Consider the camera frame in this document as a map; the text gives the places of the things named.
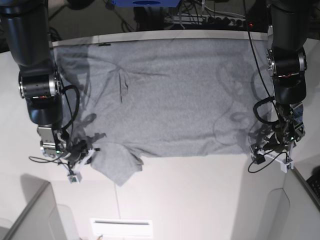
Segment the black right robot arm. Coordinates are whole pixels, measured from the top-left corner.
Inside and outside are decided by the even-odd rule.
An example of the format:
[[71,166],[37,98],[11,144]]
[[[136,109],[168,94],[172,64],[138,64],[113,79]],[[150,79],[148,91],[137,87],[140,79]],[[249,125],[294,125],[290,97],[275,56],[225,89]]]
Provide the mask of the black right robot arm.
[[46,0],[2,0],[0,22],[19,67],[18,89],[30,120],[37,125],[40,149],[50,162],[72,168],[88,164],[97,149],[86,140],[72,141],[80,91],[64,86],[55,61]]

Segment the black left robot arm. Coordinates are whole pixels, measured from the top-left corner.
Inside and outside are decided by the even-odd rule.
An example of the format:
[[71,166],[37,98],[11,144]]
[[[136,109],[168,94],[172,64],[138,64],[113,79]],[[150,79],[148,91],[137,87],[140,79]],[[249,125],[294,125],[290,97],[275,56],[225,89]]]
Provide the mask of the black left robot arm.
[[278,120],[271,124],[273,134],[263,150],[286,151],[304,136],[302,103],[307,96],[305,72],[307,57],[304,44],[308,38],[313,7],[317,0],[269,0],[269,27],[272,43],[267,50],[268,69],[273,84]]

